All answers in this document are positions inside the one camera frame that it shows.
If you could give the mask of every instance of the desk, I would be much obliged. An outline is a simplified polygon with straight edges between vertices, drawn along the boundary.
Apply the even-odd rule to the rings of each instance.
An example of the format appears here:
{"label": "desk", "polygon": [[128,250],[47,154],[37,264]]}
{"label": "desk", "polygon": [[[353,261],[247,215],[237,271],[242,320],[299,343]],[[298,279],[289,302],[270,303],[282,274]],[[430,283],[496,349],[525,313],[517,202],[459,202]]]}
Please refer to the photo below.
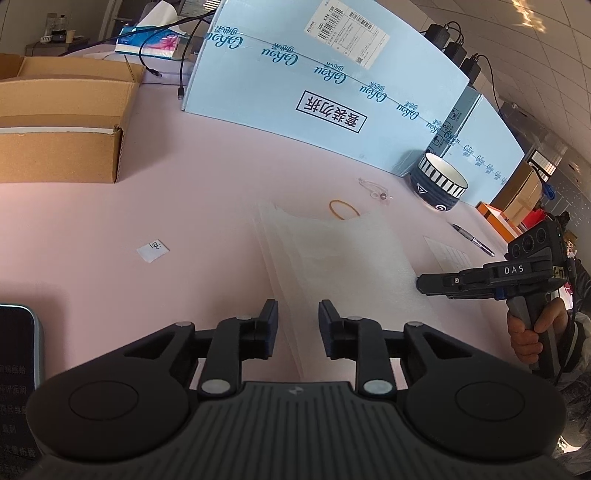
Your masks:
{"label": "desk", "polygon": [[[491,260],[448,221],[502,260],[506,244],[468,205],[435,212],[384,171],[179,109],[175,86],[142,85],[115,185],[0,185],[1,298],[29,305],[41,319],[47,376],[173,322],[204,329],[257,314],[272,296],[253,222],[260,200],[323,219],[332,218],[335,198],[361,213],[382,208],[417,274],[440,271],[423,235],[466,252],[474,265]],[[392,203],[381,206],[359,177],[387,187]],[[155,239],[170,252],[147,264],[135,250]],[[504,302],[430,301],[447,333],[517,362]],[[247,361],[243,372],[297,380],[281,334],[274,357]]]}
{"label": "desk", "polygon": [[25,55],[27,57],[58,57],[66,52],[74,52],[88,45],[88,38],[76,38],[72,43],[65,42],[49,42],[30,43],[25,47]]}

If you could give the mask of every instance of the striped bowl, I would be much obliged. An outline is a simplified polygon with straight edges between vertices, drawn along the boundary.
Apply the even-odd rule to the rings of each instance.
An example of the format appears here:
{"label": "striped bowl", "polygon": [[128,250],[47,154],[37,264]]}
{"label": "striped bowl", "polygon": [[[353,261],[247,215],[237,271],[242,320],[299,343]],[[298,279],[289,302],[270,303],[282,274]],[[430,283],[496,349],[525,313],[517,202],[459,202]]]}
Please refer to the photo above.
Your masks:
{"label": "striped bowl", "polygon": [[410,171],[411,187],[437,210],[450,210],[468,188],[462,175],[442,158],[425,153]]}

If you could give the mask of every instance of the human hand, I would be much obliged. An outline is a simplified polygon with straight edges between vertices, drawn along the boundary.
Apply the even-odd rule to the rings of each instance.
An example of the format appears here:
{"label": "human hand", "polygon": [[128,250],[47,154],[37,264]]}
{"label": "human hand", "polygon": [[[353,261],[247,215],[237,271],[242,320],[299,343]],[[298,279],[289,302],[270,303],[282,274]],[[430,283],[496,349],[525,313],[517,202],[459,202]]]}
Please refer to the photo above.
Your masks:
{"label": "human hand", "polygon": [[538,334],[544,333],[550,325],[554,325],[556,341],[566,330],[569,322],[569,315],[566,313],[566,306],[561,298],[549,302],[542,311],[540,318],[534,325],[534,330],[526,330],[525,323],[507,312],[507,329],[511,336],[511,347],[517,358],[531,365],[538,361],[538,355],[542,351],[542,344],[538,341]]}

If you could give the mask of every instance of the pen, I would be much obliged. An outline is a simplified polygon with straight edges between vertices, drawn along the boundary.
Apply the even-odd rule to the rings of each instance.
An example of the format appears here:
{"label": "pen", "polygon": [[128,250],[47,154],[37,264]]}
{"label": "pen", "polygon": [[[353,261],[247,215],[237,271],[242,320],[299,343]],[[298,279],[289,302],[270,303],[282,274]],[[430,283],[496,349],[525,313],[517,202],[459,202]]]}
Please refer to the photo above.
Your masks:
{"label": "pen", "polygon": [[484,253],[490,255],[491,257],[495,256],[495,253],[490,248],[488,248],[485,244],[478,240],[474,235],[466,232],[461,226],[458,226],[455,223],[451,223],[450,225],[454,227],[455,230],[460,232],[463,236],[465,236],[470,242],[472,242],[474,245],[480,248],[480,250],[482,250]]}

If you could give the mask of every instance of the ceiling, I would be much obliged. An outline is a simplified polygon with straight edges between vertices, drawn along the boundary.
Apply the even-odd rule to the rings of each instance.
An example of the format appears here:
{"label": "ceiling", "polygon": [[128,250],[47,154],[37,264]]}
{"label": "ceiling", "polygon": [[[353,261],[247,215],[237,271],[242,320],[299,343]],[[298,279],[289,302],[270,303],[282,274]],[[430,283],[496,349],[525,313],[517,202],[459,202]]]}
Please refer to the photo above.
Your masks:
{"label": "ceiling", "polygon": [[[468,56],[490,59],[497,94],[591,163],[591,1],[412,1],[438,24],[457,21]],[[479,65],[490,80],[486,60]]]}

